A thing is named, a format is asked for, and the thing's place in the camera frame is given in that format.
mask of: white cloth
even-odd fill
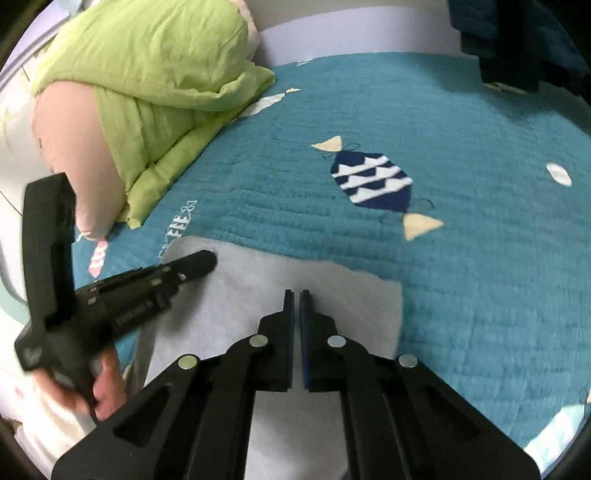
[[[24,416],[15,438],[35,466],[47,478],[59,457],[95,427],[89,416],[63,408],[43,392],[33,379],[24,388]]]
[[[370,353],[392,357],[402,318],[402,288],[330,262],[298,261],[198,237],[175,240],[169,262],[201,249],[217,254],[217,268],[184,286],[173,308],[144,329],[134,367],[153,380],[183,353],[205,359],[256,333],[261,317],[282,310],[284,291],[310,290],[316,309],[332,316],[339,333]],[[337,480],[347,468],[338,393],[303,388],[299,332],[293,388],[256,395],[246,480]]]

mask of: human hand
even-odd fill
[[[117,350],[109,348],[100,355],[100,374],[95,379],[93,392],[97,401],[96,418],[106,420],[115,413],[127,400],[125,384],[119,370]],[[78,392],[63,387],[44,369],[33,372],[39,387],[53,400],[65,408],[79,413],[89,414],[86,400]]]

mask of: white sheet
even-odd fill
[[[370,352],[392,357],[402,318],[402,288],[374,275],[330,262],[304,262],[198,237],[175,240],[164,261],[201,249],[217,253],[218,265],[202,282],[188,284],[170,312],[142,332],[137,365],[150,358],[151,381],[183,353],[208,358],[256,333],[261,317],[282,310],[284,291],[308,289],[319,312],[333,316],[339,333]],[[246,480],[336,480],[346,471],[338,393],[303,388],[299,333],[294,345],[293,388],[258,393]]]

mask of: silver screw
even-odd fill
[[[329,337],[328,343],[333,348],[342,348],[346,345],[347,340],[340,335],[333,335],[332,337]]]
[[[411,355],[410,353],[405,353],[404,355],[400,355],[398,357],[398,362],[404,368],[414,368],[418,365],[417,357]]]
[[[191,370],[197,366],[197,363],[197,357],[193,355],[184,355],[178,359],[178,365],[183,370]]]
[[[264,335],[253,335],[253,336],[251,336],[251,339],[249,340],[249,343],[251,344],[251,346],[253,346],[255,348],[260,348],[262,346],[265,346],[268,342],[269,342],[269,339]]]

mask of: white oval print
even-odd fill
[[[565,187],[570,187],[573,184],[573,180],[570,178],[567,171],[557,163],[547,163],[546,170],[550,172],[550,175],[552,175],[552,178],[557,183],[560,183]]]

